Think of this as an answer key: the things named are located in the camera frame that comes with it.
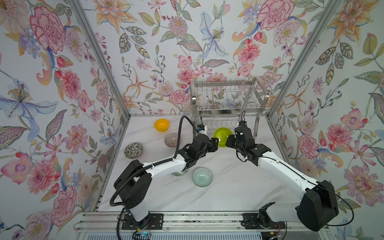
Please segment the lime green plastic bowl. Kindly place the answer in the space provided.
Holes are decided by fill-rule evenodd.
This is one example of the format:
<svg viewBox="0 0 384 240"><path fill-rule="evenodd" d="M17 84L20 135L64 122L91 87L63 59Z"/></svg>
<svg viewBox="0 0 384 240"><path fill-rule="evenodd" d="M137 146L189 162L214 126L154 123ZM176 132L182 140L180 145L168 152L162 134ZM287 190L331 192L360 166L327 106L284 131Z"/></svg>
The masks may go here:
<svg viewBox="0 0 384 240"><path fill-rule="evenodd" d="M227 140L232 134L233 132L229 128L221 127L215 130L214 138L217 138L219 140L218 146L220 148L226 148Z"/></svg>

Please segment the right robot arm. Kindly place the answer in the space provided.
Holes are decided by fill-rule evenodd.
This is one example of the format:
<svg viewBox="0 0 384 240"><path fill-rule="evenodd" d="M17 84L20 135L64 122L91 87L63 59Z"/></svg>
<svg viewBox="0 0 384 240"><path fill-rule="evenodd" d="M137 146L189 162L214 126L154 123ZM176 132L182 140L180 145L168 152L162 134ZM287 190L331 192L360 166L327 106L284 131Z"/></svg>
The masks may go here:
<svg viewBox="0 0 384 240"><path fill-rule="evenodd" d="M265 228L277 222L296 222L318 232L339 214L337 196L330 182L316 181L281 160L267 146L257 144L245 121L240 121L226 146L280 180L299 199L297 203L270 202L261 207L258 219Z"/></svg>

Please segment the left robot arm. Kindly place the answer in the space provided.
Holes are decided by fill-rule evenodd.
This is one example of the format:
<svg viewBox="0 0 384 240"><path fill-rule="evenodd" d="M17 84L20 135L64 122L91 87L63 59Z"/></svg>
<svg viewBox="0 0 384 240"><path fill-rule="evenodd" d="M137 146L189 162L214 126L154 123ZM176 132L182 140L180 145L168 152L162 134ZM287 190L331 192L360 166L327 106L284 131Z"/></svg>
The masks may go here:
<svg viewBox="0 0 384 240"><path fill-rule="evenodd" d="M199 159L207 153L216 152L218 148L219 139L200 133L173 157L144 164L138 160L132 161L114 183L115 193L110 199L110 206L124 207L136 222L148 219L150 212L144 199L151 182L193 167Z"/></svg>

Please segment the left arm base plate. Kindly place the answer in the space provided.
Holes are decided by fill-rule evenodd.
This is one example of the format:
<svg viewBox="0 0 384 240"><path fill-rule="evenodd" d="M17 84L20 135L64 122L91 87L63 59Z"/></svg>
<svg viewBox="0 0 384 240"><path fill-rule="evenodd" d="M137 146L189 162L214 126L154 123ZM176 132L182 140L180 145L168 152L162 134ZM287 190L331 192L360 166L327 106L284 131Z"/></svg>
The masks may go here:
<svg viewBox="0 0 384 240"><path fill-rule="evenodd" d="M122 230L161 230L164 223L164 214L152 214L150 213L141 221L136 221L136 219L129 215L125 214L122 219Z"/></svg>

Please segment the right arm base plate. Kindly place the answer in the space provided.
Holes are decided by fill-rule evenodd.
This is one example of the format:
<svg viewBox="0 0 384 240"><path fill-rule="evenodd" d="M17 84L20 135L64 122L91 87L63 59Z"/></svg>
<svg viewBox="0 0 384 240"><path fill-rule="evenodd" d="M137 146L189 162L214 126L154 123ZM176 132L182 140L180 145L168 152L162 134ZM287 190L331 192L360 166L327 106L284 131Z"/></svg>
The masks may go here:
<svg viewBox="0 0 384 240"><path fill-rule="evenodd" d="M273 222L266 214L244 213L241 225L246 230L285 230L285 222Z"/></svg>

